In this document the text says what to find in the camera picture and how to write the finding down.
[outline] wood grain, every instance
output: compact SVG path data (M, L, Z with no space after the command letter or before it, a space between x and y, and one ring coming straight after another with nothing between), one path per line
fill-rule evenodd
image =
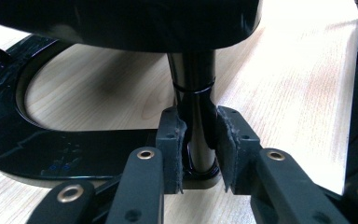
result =
M6 49L26 34L0 27ZM358 39L352 0L265 0L247 40L216 53L216 100L262 139L293 155L317 184L343 188ZM59 130L156 128L173 101L168 61L156 53L73 46L27 93L28 112ZM24 223L48 189L0 174L0 223ZM253 223L249 198L212 189L165 196L166 223Z

